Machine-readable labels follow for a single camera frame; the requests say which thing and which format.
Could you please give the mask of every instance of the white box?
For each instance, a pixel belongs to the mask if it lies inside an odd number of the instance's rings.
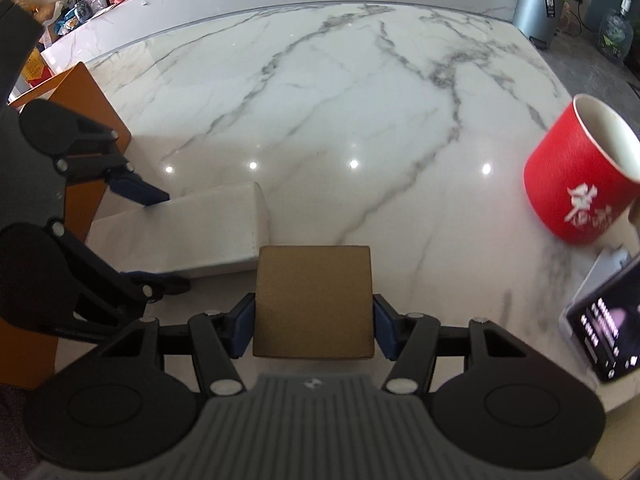
[[[199,278],[257,267],[269,243],[260,186],[215,187],[94,221],[87,245],[120,272]]]

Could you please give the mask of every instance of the orange board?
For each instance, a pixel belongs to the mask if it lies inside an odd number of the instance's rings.
[[[21,108],[27,102],[47,97],[69,110],[111,127],[118,133],[121,153],[131,140],[129,129],[113,109],[83,63],[21,95],[11,104]],[[100,205],[106,184],[90,182],[66,188],[65,227],[84,241]],[[27,332],[0,319],[0,383],[35,388],[53,375],[58,338]]]

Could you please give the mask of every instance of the red ceramic mug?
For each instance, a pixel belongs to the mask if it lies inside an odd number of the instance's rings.
[[[529,157],[524,185],[553,234],[588,244],[640,196],[640,140],[612,108],[578,94]]]

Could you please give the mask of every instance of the phone screen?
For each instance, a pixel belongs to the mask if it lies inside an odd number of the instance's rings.
[[[601,381],[640,368],[640,259],[571,307],[567,321]]]

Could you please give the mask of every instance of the black circular pad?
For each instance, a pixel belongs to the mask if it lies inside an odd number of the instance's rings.
[[[67,405],[69,416],[89,428],[119,426],[135,417],[142,397],[122,384],[98,384],[76,392]]]
[[[554,394],[531,384],[500,386],[486,396],[484,405],[495,420],[514,428],[544,426],[560,411]]]
[[[47,461],[84,471],[124,468],[151,460],[189,432],[198,407],[180,381],[138,357],[88,357],[27,399],[24,427]]]
[[[598,397],[542,356],[489,358],[432,397],[439,430],[469,454],[521,470],[590,456],[604,430]]]

